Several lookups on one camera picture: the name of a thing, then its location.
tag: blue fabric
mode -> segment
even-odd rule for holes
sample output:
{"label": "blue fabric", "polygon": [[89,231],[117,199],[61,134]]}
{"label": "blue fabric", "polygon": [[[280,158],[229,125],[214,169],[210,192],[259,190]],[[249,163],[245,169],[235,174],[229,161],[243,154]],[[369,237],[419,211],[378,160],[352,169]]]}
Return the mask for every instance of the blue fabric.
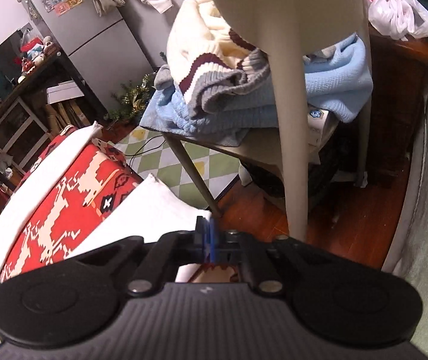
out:
{"label": "blue fabric", "polygon": [[[356,34],[336,44],[329,60],[304,64],[308,103],[334,112],[349,123],[372,92],[371,74],[364,43]],[[237,146],[249,128],[278,127],[272,81],[245,95],[229,96],[222,112],[192,118],[182,93],[175,85],[156,91],[140,125],[189,137],[211,136],[211,142]]]}

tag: red tablecloth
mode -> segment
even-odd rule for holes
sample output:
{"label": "red tablecloth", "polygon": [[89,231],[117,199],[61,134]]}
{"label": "red tablecloth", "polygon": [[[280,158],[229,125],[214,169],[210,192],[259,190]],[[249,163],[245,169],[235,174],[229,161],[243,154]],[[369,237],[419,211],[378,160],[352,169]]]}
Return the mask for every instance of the red tablecloth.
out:
{"label": "red tablecloth", "polygon": [[[21,183],[74,130],[73,126],[66,127]],[[7,258],[0,281],[65,259],[141,181],[126,166],[124,154],[93,139],[28,221]]]}

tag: ribbed gray surface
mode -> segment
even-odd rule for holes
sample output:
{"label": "ribbed gray surface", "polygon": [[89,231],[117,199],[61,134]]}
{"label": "ribbed gray surface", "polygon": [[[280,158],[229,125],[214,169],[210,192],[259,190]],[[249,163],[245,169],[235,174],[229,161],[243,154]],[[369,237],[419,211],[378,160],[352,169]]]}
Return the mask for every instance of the ribbed gray surface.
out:
{"label": "ribbed gray surface", "polygon": [[84,343],[34,351],[0,346],[0,360],[426,360],[404,343],[346,349],[302,327],[280,300],[254,295],[245,283],[167,283],[151,298],[130,301],[116,322]]}

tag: white refrigerator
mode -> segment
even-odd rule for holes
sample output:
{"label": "white refrigerator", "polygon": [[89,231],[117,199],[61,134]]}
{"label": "white refrigerator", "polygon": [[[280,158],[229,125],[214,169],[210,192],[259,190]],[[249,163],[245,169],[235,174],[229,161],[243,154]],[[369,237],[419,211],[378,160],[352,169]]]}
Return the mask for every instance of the white refrigerator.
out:
{"label": "white refrigerator", "polygon": [[42,0],[22,0],[43,36],[52,35],[107,110],[117,108],[112,92],[140,82],[152,67],[117,9],[99,17],[92,0],[61,16],[47,12]]}

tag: green and white checkered mat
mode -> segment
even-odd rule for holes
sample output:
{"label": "green and white checkered mat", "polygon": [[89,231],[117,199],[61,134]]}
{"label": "green and white checkered mat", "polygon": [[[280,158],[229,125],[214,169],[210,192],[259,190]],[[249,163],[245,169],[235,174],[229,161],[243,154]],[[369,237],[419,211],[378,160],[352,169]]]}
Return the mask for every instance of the green and white checkered mat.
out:
{"label": "green and white checkered mat", "polygon": [[[131,161],[132,156],[152,137],[155,138],[151,139]],[[143,179],[149,173],[152,173],[185,203],[196,208],[206,208],[206,201],[169,145],[165,142],[158,149],[154,149],[163,140],[164,138],[160,133],[137,127],[115,146],[126,155],[127,162],[132,170]],[[203,176],[213,197],[216,198],[237,176],[239,160],[202,146],[186,142],[183,142],[183,144],[197,170]]]}

